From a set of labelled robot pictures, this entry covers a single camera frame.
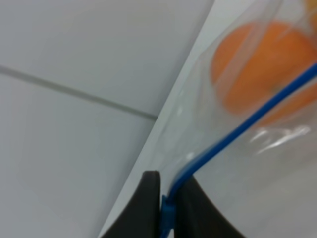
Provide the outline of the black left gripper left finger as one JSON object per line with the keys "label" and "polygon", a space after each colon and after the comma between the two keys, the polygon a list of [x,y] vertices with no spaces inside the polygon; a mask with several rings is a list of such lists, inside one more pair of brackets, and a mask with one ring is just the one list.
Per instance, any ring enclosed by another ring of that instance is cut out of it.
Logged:
{"label": "black left gripper left finger", "polygon": [[116,221],[104,238],[158,238],[160,220],[160,174],[145,171]]}

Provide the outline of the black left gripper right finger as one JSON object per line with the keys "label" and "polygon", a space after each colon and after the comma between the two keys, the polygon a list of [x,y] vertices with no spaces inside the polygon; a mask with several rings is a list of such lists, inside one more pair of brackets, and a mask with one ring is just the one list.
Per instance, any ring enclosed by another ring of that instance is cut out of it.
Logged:
{"label": "black left gripper right finger", "polygon": [[175,197],[176,238],[242,238],[243,235],[218,211],[194,177]]}

